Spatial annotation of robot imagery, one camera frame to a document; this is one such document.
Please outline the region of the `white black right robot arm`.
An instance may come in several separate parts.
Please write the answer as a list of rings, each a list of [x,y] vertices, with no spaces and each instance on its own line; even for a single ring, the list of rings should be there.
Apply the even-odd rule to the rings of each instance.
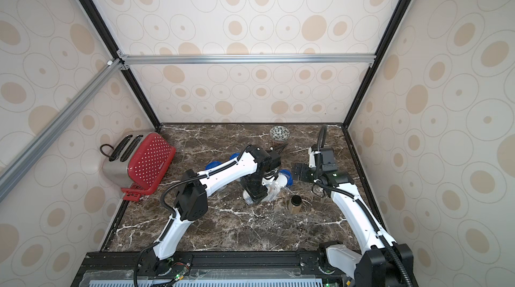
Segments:
[[[338,206],[360,251],[337,242],[321,244],[321,271],[340,270],[354,286],[417,286],[413,252],[406,244],[397,243],[371,213],[354,180],[338,168],[334,150],[325,144],[326,136],[327,126],[323,125],[317,143],[308,149],[309,162],[294,164],[292,177],[321,188]]]

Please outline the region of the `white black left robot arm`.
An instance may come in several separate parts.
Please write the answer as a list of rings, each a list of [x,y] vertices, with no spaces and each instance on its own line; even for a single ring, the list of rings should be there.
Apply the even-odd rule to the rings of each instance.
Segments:
[[[160,196],[160,204],[170,216],[155,242],[139,253],[134,280],[138,279],[143,257],[151,255],[157,262],[172,257],[190,225],[208,211],[208,198],[233,181],[240,182],[251,204],[275,200],[282,188],[292,185],[291,173],[280,170],[280,165],[279,151],[249,144],[223,164],[198,173],[188,170],[181,181]]]

